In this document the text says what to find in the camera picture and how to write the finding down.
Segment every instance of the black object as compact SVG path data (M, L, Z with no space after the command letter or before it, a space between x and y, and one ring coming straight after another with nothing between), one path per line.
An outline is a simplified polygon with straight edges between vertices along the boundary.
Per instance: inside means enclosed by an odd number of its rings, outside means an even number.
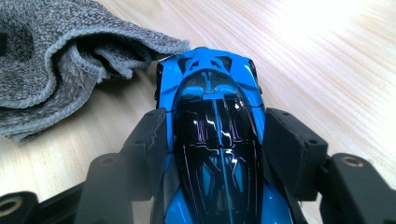
M290 206L294 210L294 220L301 220L302 215L295 211L299 210L295 199L311 201L320 192L323 196L320 213L326 224L396 223L396 191L389 188L368 161L348 154L336 154L331 158L325 153L327 144L324 140L297 118L271 108L266 110L266 114L264 141L269 142L263 146L266 155L263 160L264 175L292 201ZM153 195L155 201L159 201L154 203L153 211L163 214L168 203L166 200L169 200L166 194L172 193L172 190L159 190L159 186L171 186L163 183L162 178L168 153L165 139L164 110L148 112L120 154L107 154L92 162L85 183L43 203L38 203L31 192L1 197L0 223L132 223L132 213L128 211L130 205L125 205L125 201L138 198L140 193L144 196L141 200ZM132 172L132 156L138 156L142 160L140 165L144 165L148 172L138 175ZM149 190L137 189L142 186L140 184ZM103 213L95 214L84 209L87 205ZM161 222L161 216L155 218L154 223Z
M0 56L6 54L7 48L7 33L5 30L0 29Z

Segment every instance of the gray cloth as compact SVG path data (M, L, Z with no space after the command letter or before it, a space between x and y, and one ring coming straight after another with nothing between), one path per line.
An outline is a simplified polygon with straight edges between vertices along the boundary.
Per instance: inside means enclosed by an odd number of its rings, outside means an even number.
M75 112L96 83L189 49L92 0L0 0L0 28L0 135L16 142Z

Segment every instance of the car body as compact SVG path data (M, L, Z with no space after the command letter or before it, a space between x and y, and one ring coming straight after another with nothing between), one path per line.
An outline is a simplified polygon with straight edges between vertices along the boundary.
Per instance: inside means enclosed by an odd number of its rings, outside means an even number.
M263 177L265 110L249 58L198 48L158 64L179 185L165 223L292 223L288 201Z

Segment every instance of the tabletop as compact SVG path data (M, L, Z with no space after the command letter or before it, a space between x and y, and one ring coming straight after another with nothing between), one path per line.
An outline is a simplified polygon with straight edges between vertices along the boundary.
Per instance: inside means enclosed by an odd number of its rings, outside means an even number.
M396 4L392 0L98 0L123 20L255 62L267 107L290 112L329 143L363 157L396 189ZM155 66L98 85L89 101L36 140L0 138L0 195L40 201L82 182L155 108ZM149 202L136 223L149 223ZM303 203L321 222L318 202Z

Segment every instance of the wood grain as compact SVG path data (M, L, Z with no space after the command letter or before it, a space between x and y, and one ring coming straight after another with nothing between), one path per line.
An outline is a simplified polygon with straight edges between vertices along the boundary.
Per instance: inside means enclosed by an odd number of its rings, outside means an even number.
M396 189L392 0L98 2L123 20L189 39L193 48L250 57L266 106L299 118L329 142L330 154L370 161ZM77 113L29 144L0 139L0 195L30 190L42 201L83 181L91 160L119 151L154 108L154 69L136 71L131 82L98 86ZM134 209L149 210L142 204ZM303 209L311 223L321 222L318 203Z

